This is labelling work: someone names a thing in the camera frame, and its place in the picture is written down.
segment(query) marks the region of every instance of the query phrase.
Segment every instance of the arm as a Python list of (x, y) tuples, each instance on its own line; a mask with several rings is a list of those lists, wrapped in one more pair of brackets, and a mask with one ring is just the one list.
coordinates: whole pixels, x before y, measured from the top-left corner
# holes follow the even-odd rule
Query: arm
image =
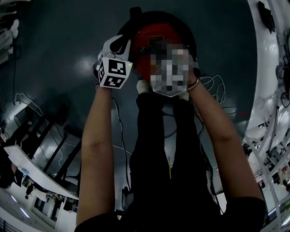
[[(195, 80), (192, 75), (190, 83)], [(189, 94), (212, 141), (227, 200), (239, 197), (263, 199), (232, 121), (202, 83), (189, 90)]]
[(82, 135), (82, 174), (77, 225), (114, 209), (111, 90), (99, 87)]

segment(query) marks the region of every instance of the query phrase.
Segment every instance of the dark floor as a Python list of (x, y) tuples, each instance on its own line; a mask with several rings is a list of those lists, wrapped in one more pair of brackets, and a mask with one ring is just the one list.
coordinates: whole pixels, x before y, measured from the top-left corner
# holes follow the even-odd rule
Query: dark floor
[[(226, 100), (222, 106), (237, 107), (237, 113), (231, 117), (235, 124), (244, 122), (244, 127), (239, 128), (243, 137), (254, 100), (257, 70), (256, 34), (247, 0), (32, 0), (18, 13), (20, 27), (16, 43), (22, 48), (22, 57), (17, 60), (15, 92), (23, 92), (33, 98), (48, 114), (55, 113), (61, 104), (67, 103), (67, 124), (82, 130), (95, 94), (96, 80), (92, 65), (103, 43), (117, 34), (129, 19), (129, 8), (134, 6), (140, 6), (143, 11), (172, 13), (189, 26), (196, 40), (202, 74), (222, 76), (226, 86)], [(0, 106), (2, 110), (6, 108), (1, 117), (8, 122), (6, 129), (9, 134), (16, 129), (13, 116), (21, 107), (13, 106), (11, 102), (5, 104), (13, 95), (13, 70), (13, 62), (0, 70)], [(136, 83), (137, 77), (131, 75), (121, 90), (113, 91), (124, 124), (126, 148), (131, 152), (137, 138)], [(175, 130), (172, 118), (165, 118), (164, 121), (166, 134)], [(113, 144), (122, 146), (121, 128), (113, 102), (112, 132)], [(51, 134), (60, 142), (53, 130)], [(206, 132), (202, 143), (215, 166), (213, 149)], [(49, 158), (56, 148), (49, 136), (43, 148)], [(71, 149), (71, 145), (64, 146), (64, 159)], [(165, 151), (173, 160), (175, 135), (166, 139)], [(121, 149), (115, 148), (114, 152), (116, 207), (120, 208), (121, 189), (126, 183), (125, 158)], [(59, 168), (58, 155), (52, 174)], [(40, 165), (45, 165), (42, 154), (37, 158)], [(78, 173), (79, 162), (80, 156), (70, 168), (71, 174)]]

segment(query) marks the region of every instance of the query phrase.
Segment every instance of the bracelet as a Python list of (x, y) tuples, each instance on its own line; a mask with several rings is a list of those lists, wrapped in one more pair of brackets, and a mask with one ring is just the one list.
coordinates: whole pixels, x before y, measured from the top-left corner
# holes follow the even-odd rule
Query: bracelet
[(190, 85), (187, 88), (187, 91), (193, 89), (194, 87), (196, 87), (198, 85), (198, 83), (199, 83), (199, 77), (197, 77), (197, 80), (196, 80), (196, 82), (194, 84)]

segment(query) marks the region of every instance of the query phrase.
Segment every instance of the black pants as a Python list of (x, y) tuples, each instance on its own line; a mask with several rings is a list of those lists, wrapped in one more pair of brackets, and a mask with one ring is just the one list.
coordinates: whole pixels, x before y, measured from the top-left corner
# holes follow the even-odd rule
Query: black pants
[(177, 125), (176, 152), (169, 177), (169, 164), (164, 151), (163, 103), (156, 93), (142, 93), (136, 100), (138, 139), (130, 158), (131, 186), (134, 192), (136, 220), (141, 217), (160, 220), (160, 214), (194, 210), (199, 202), (213, 199), (207, 188), (208, 159), (200, 150), (193, 107), (186, 100), (175, 103), (173, 111)]

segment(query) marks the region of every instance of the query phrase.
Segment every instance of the equipment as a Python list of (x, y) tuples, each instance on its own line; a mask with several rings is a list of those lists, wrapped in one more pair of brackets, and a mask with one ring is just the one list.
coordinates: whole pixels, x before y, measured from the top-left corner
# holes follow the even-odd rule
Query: equipment
[(188, 72), (200, 76), (196, 45), (190, 29), (175, 16), (140, 7), (130, 9), (130, 20), (107, 40), (94, 64), (100, 86), (121, 88), (132, 65), (151, 81), (153, 91), (173, 97), (188, 88)]

